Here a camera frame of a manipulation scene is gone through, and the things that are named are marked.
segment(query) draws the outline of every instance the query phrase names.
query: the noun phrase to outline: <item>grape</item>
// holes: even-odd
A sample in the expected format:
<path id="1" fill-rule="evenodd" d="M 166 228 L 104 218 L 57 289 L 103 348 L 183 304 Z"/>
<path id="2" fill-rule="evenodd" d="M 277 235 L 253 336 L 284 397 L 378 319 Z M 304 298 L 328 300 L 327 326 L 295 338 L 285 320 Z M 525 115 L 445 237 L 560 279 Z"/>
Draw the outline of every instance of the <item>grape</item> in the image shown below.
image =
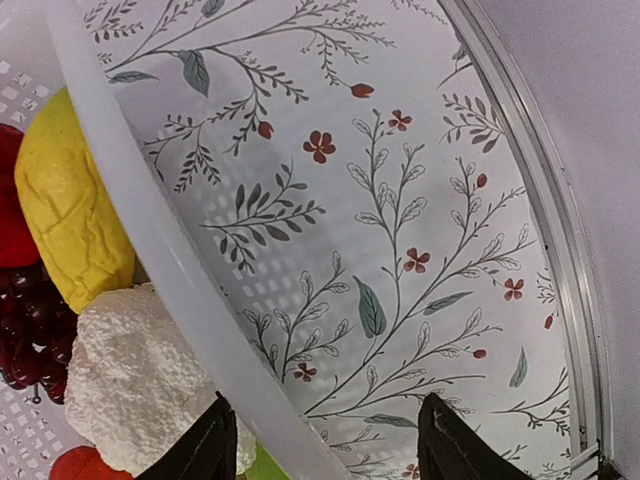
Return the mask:
<path id="1" fill-rule="evenodd" d="M 59 331 L 64 331 L 64 330 L 72 330 L 74 332 L 77 331 L 78 315 L 76 315 L 71 310 L 67 310 L 65 313 L 62 314 L 60 318 L 58 318 L 58 321 L 56 322 L 56 328 Z"/>
<path id="2" fill-rule="evenodd" d="M 0 332 L 2 332 L 4 338 L 23 338 L 25 330 L 24 319 L 15 314 L 4 314 L 0 319 Z"/>
<path id="3" fill-rule="evenodd" d="M 58 405 L 64 405 L 64 392 L 67 389 L 67 381 L 55 384 L 53 387 L 47 389 L 47 393 L 49 394 L 49 398 L 53 403 L 57 403 Z"/>
<path id="4" fill-rule="evenodd" d="M 36 345 L 47 347 L 51 343 L 51 328 L 49 325 L 31 325 L 28 337 Z"/>
<path id="5" fill-rule="evenodd" d="M 11 375 L 23 385 L 35 385 L 42 376 L 42 357 L 29 344 L 22 345 L 11 362 Z"/>
<path id="6" fill-rule="evenodd" d="M 30 290 L 42 282 L 42 264 L 15 268 L 11 272 L 11 282 L 18 290 Z"/>
<path id="7" fill-rule="evenodd" d="M 60 294 L 52 286 L 39 288 L 29 292 L 24 307 L 34 322 L 49 324 L 60 307 Z"/>
<path id="8" fill-rule="evenodd" d="M 11 270 L 0 269 L 0 292 L 7 291 L 11 286 Z"/>
<path id="9" fill-rule="evenodd" d="M 22 390 L 40 382 L 62 404 L 77 322 L 42 263 L 0 269 L 0 371 L 6 384 Z M 38 353 L 36 346 L 45 348 Z"/>
<path id="10" fill-rule="evenodd" d="M 11 369 L 11 360 L 13 359 L 14 348 L 8 339 L 0 339 L 0 369 L 8 371 Z"/>
<path id="11" fill-rule="evenodd" d="M 42 367 L 42 377 L 40 383 L 43 387 L 52 387 L 57 383 L 67 380 L 67 369 L 61 363 L 53 360 L 47 361 Z"/>
<path id="12" fill-rule="evenodd" d="M 76 333 L 74 331 L 57 333 L 51 339 L 51 358 L 56 362 L 68 364 L 71 361 L 71 352 L 75 339 Z"/>
<path id="13" fill-rule="evenodd" d="M 24 390 L 25 388 L 27 388 L 26 385 L 23 385 L 22 383 L 18 382 L 15 378 L 13 378 L 13 375 L 8 370 L 2 371 L 2 378 L 4 379 L 4 383 L 6 383 L 9 387 L 13 388 L 14 390 Z"/>

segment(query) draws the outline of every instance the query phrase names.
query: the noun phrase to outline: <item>basket holes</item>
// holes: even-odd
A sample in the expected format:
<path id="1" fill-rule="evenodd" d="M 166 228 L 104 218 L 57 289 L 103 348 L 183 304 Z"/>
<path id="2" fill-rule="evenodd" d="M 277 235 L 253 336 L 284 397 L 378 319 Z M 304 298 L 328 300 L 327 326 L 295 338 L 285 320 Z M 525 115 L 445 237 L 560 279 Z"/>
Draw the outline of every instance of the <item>basket holes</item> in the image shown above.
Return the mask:
<path id="1" fill-rule="evenodd" d="M 18 85 L 20 85 L 22 88 L 26 87 L 27 85 L 29 85 L 31 83 L 31 81 L 33 80 L 33 78 L 31 78 L 29 75 L 27 75 L 26 73 L 18 73 L 15 78 L 13 79 L 14 83 L 17 83 Z"/>
<path id="2" fill-rule="evenodd" d="M 43 87 L 42 85 L 38 85 L 34 90 L 33 94 L 39 98 L 47 98 L 51 91 L 47 87 Z"/>
<path id="3" fill-rule="evenodd" d="M 2 90 L 2 96 L 9 100 L 15 100 L 18 97 L 18 91 L 15 88 L 4 87 L 4 90 Z"/>
<path id="4" fill-rule="evenodd" d="M 27 121 L 27 116 L 22 112 L 13 112 L 9 118 L 19 125 Z"/>
<path id="5" fill-rule="evenodd" d="M 25 99 L 22 101 L 22 108 L 33 112 L 36 108 L 38 108 L 38 102 L 25 97 Z"/>

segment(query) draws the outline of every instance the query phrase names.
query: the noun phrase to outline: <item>white plastic basket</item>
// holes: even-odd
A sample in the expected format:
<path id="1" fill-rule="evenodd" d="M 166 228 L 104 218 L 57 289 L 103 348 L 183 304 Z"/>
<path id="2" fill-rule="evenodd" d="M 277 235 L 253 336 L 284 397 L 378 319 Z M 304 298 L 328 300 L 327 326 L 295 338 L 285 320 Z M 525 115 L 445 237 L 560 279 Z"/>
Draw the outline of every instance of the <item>white plastic basket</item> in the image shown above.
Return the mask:
<path id="1" fill-rule="evenodd" d="M 108 89 L 77 5 L 72 0 L 5 0 L 0 3 L 0 19 L 0 121 L 26 130 L 47 99 L 67 85 L 138 256 L 215 385 L 292 478 L 350 478 L 264 369 L 235 322 Z M 6 406 L 13 408 L 16 397 L 9 397 Z M 51 408 L 44 400 L 42 407 L 41 413 L 36 415 L 32 409 L 28 415 L 47 419 L 49 429 L 42 430 L 42 435 L 45 440 L 52 434 L 54 437 L 41 440 L 38 448 L 46 446 L 47 452 L 54 452 L 48 458 L 54 459 L 57 452 L 79 444 L 81 439 L 65 424 L 62 409 Z M 4 408 L 5 401 L 0 399 L 0 414 Z M 16 422 L 16 430 L 23 429 L 20 422 Z M 24 423 L 25 435 L 28 425 Z M 35 453 L 22 458 L 20 446 L 12 445 L 8 450 L 11 461 L 6 472 L 0 460 L 0 474 L 22 469 L 15 478 L 45 478 L 25 473 Z M 3 448 L 0 441 L 0 455 Z M 47 468 L 38 466 L 46 476 Z"/>
<path id="2" fill-rule="evenodd" d="M 25 32 L 42 38 L 47 31 L 44 16 L 32 7 L 0 5 L 0 122 L 22 131 L 63 85 L 51 42 L 23 41 Z M 0 382 L 2 480 L 44 480 L 61 453 L 86 443 L 65 422 L 63 407 L 41 396 L 35 405 L 32 388 L 14 391 Z"/>

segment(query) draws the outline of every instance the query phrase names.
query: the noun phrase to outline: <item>leaf pattern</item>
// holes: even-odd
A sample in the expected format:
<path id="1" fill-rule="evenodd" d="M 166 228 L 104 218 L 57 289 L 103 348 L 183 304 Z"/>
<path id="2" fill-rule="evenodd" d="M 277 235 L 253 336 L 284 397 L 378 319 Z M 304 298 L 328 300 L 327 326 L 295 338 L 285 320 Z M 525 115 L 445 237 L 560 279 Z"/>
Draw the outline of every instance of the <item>leaf pattern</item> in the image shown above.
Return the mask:
<path id="1" fill-rule="evenodd" d="M 360 289 L 360 321 L 367 338 L 382 335 L 387 328 L 387 317 L 375 292 L 368 285 L 362 283 L 358 277 L 353 277 Z"/>
<path id="2" fill-rule="evenodd" d="M 252 345 L 355 478 L 406 478 L 416 459 L 401 452 L 430 392 L 483 431 L 501 415 L 496 450 L 564 478 L 552 275 L 469 52 L 432 0 L 280 3 L 96 0 L 85 12 L 123 111 L 141 117 L 130 88 L 164 109 L 134 127 L 158 132 L 149 165 Z M 433 82 L 434 68 L 451 73 Z M 315 130 L 324 157 L 303 148 Z M 517 302 L 509 279 L 524 280 Z"/>
<path id="3" fill-rule="evenodd" d="M 460 292 L 454 293 L 444 298 L 439 298 L 438 300 L 434 300 L 433 302 L 427 305 L 427 308 L 424 309 L 423 314 L 425 316 L 433 315 L 434 313 L 442 310 L 443 308 L 450 307 L 454 305 L 459 300 L 463 299 L 467 295 L 471 295 L 473 292 Z"/>
<path id="4" fill-rule="evenodd" d="M 158 80 L 158 78 L 144 72 L 120 72 L 111 77 L 109 83 L 133 83 L 140 80 Z"/>
<path id="5" fill-rule="evenodd" d="M 518 365 L 516 371 L 513 372 L 513 376 L 509 381 L 509 386 L 518 388 L 524 382 L 529 371 L 529 365 L 527 363 L 527 355 L 524 353 L 524 348 L 520 351 L 520 358 L 518 359 Z"/>
<path id="6" fill-rule="evenodd" d="M 209 72 L 202 53 L 193 50 L 180 50 L 176 56 L 184 64 L 182 75 L 187 83 L 205 97 L 209 96 Z"/>
<path id="7" fill-rule="evenodd" d="M 392 425 L 399 428 L 418 428 L 415 422 L 408 418 L 396 417 L 394 415 L 387 415 L 384 413 L 378 413 L 364 419 L 365 423 Z"/>

